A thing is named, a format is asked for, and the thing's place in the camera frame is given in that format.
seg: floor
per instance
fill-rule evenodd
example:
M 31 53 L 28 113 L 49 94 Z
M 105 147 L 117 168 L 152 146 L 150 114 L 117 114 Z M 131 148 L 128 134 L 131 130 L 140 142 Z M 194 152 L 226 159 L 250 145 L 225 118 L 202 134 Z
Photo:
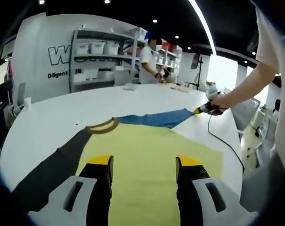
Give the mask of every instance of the floor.
M 245 167 L 244 178 L 252 175 L 256 171 L 257 161 L 253 148 L 261 143 L 261 138 L 256 137 L 254 133 L 255 130 L 249 125 L 244 130 L 244 135 L 241 140 L 242 160 Z

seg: black cable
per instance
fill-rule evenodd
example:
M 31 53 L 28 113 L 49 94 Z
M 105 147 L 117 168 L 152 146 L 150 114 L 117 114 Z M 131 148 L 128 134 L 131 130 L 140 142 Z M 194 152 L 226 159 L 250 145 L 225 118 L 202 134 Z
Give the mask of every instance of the black cable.
M 237 153 L 235 152 L 235 150 L 233 149 L 233 147 L 232 147 L 230 144 L 228 144 L 226 141 L 222 140 L 221 138 L 217 137 L 216 135 L 214 135 L 213 133 L 210 132 L 210 130 L 209 130 L 209 124 L 210 124 L 210 120 L 211 120 L 211 119 L 212 119 L 212 115 L 210 116 L 210 118 L 209 118 L 209 120 L 208 120 L 208 125 L 207 125 L 208 132 L 209 132 L 212 136 L 214 136 L 214 137 L 217 138 L 218 140 L 222 141 L 224 144 L 226 144 L 228 147 L 231 148 L 231 150 L 236 154 L 237 159 L 240 161 L 240 163 L 241 163 L 241 165 L 242 165 L 242 167 L 243 167 L 243 172 L 244 172 L 244 171 L 245 171 L 244 164 L 243 164 L 242 160 L 240 159 L 240 157 L 239 157 L 239 156 L 237 155 Z

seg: blue sleeve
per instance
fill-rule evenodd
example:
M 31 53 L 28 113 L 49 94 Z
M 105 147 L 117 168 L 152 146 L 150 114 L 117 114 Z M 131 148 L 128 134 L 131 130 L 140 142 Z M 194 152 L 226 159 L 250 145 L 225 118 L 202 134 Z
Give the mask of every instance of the blue sleeve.
M 192 116 L 193 113 L 187 109 L 164 112 L 158 114 L 146 114 L 144 116 L 129 115 L 120 117 L 119 122 L 125 124 L 145 125 L 155 127 L 174 128 L 184 120 Z

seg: metal shelving unit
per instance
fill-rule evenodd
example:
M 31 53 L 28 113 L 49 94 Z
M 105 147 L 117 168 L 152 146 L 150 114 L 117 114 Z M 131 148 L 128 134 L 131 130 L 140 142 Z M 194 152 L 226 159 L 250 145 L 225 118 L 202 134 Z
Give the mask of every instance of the metal shelving unit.
M 98 39 L 98 40 L 107 40 L 107 41 L 115 41 L 119 44 L 118 55 L 105 55 L 105 54 L 76 54 L 76 47 L 79 43 L 80 39 Z M 123 55 L 123 46 L 124 44 L 129 44 L 133 46 L 132 56 Z M 131 76 L 134 78 L 135 72 L 135 62 L 139 60 L 136 57 L 137 47 L 143 47 L 145 45 L 144 42 L 138 40 L 138 33 L 135 37 L 131 37 L 126 34 L 115 33 L 115 32 L 104 32 L 104 31 L 96 31 L 90 29 L 76 29 L 72 35 L 71 41 L 71 49 L 70 49 L 70 61 L 69 61 L 69 89 L 70 93 L 74 92 L 74 87 L 85 84 L 96 84 L 96 83 L 112 83 L 112 80 L 104 80 L 104 79 L 93 79 L 82 82 L 74 82 L 75 75 L 75 62 L 76 60 L 86 60 L 86 59 L 114 59 L 118 65 L 122 64 L 122 61 L 131 59 Z

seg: white table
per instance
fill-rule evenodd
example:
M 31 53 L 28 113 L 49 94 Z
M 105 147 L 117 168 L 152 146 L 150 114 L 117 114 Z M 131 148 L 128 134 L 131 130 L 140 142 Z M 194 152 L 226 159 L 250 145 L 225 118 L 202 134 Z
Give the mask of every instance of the white table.
M 16 118 L 5 140 L 0 173 L 10 190 L 41 161 L 49 157 L 86 125 L 100 124 L 112 116 L 144 115 L 187 108 L 194 110 L 207 102 L 204 93 L 183 93 L 160 85 L 138 85 L 135 91 L 122 87 L 94 89 L 32 104 Z M 209 115 L 200 114 L 182 122 L 174 131 L 224 152 L 222 180 L 239 196 L 243 169 L 233 151 L 208 133 Z M 230 110 L 212 117 L 210 130 L 241 156 L 235 121 Z

